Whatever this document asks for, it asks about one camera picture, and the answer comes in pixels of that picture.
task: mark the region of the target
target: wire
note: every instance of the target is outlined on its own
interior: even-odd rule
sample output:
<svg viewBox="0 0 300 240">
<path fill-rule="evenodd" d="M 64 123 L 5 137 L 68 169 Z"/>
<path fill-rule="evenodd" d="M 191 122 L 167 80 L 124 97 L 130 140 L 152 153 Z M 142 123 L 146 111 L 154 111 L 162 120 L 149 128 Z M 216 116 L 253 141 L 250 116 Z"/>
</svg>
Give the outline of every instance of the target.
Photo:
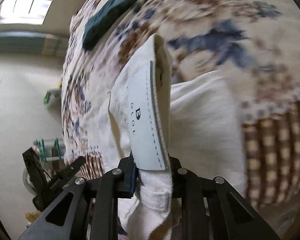
<svg viewBox="0 0 300 240">
<path fill-rule="evenodd" d="M 45 174 L 47 174 L 48 177 L 51 179 L 50 175 L 49 175 L 45 170 L 43 170 L 43 172 L 44 172 Z"/>
</svg>

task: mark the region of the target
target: blue floral pattern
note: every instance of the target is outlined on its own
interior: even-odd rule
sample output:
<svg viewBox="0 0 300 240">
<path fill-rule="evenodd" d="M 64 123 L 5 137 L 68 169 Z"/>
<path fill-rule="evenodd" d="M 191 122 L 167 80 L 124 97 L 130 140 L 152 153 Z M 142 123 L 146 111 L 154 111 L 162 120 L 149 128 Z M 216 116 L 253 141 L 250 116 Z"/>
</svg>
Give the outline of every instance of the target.
<svg viewBox="0 0 300 240">
<path fill-rule="evenodd" d="M 155 10 L 149 9 L 146 11 L 146 14 L 144 15 L 143 19 L 148 20 L 150 19 L 155 13 Z"/>
<path fill-rule="evenodd" d="M 277 7 L 266 2 L 254 2 L 256 7 L 258 8 L 258 14 L 261 17 L 270 17 L 275 19 L 281 15 L 279 11 L 277 11 Z"/>
<path fill-rule="evenodd" d="M 77 136 L 77 137 L 79 137 L 80 136 L 80 132 L 79 132 L 79 129 L 80 129 L 80 122 L 79 122 L 79 118 L 77 118 L 77 120 L 76 120 L 76 122 L 71 122 L 72 123 L 72 127 L 73 127 L 73 129 L 74 129 L 74 131 L 75 131 L 75 135 Z"/>
<path fill-rule="evenodd" d="M 247 54 L 245 48 L 235 42 L 246 39 L 242 33 L 243 30 L 239 30 L 231 19 L 228 19 L 216 23 L 205 35 L 192 38 L 181 36 L 168 41 L 167 44 L 175 50 L 183 47 L 187 54 L 206 49 L 218 53 L 216 65 L 231 59 L 237 67 L 246 68 L 252 66 L 255 60 Z"/>
</svg>

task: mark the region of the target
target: white fabric tag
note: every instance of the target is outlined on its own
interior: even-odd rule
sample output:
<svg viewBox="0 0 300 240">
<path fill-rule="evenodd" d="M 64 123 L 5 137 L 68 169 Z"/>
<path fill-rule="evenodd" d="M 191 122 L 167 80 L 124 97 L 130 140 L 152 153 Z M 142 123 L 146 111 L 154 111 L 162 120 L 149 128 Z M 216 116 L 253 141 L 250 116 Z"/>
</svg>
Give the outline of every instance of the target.
<svg viewBox="0 0 300 240">
<path fill-rule="evenodd" d="M 159 133 L 155 63 L 151 60 L 140 68 L 128 85 L 128 132 L 131 150 L 139 169 L 163 171 L 163 143 Z"/>
</svg>

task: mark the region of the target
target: white wall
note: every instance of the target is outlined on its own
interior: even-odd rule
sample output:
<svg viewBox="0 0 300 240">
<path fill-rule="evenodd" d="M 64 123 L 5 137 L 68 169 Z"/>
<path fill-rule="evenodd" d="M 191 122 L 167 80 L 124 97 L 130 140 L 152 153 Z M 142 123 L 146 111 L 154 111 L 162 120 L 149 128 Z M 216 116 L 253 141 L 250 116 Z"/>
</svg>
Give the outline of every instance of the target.
<svg viewBox="0 0 300 240">
<path fill-rule="evenodd" d="M 35 139 L 61 137 L 61 107 L 47 110 L 43 97 L 62 73 L 62 59 L 0 54 L 0 219 L 12 240 L 33 212 L 33 195 L 22 182 L 22 153 Z"/>
<path fill-rule="evenodd" d="M 53 0 L 42 25 L 0 24 L 0 31 L 26 30 L 69 36 L 71 17 L 86 0 Z"/>
</svg>

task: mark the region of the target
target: patterned blanket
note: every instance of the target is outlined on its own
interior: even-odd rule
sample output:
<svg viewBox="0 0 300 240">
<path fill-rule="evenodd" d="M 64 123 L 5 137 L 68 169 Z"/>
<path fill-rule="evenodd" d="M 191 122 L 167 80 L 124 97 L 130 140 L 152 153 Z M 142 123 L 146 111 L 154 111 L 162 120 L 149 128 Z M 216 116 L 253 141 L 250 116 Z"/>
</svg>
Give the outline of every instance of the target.
<svg viewBox="0 0 300 240">
<path fill-rule="evenodd" d="M 300 10 L 292 0 L 138 0 L 92 51 L 84 26 L 108 0 L 87 0 L 73 16 L 64 63 L 62 123 L 71 163 L 103 174 L 89 125 L 133 53 L 153 33 L 173 57 L 174 83 L 219 69 L 241 106 L 247 199 L 253 207 L 288 201 L 300 190 Z"/>
</svg>

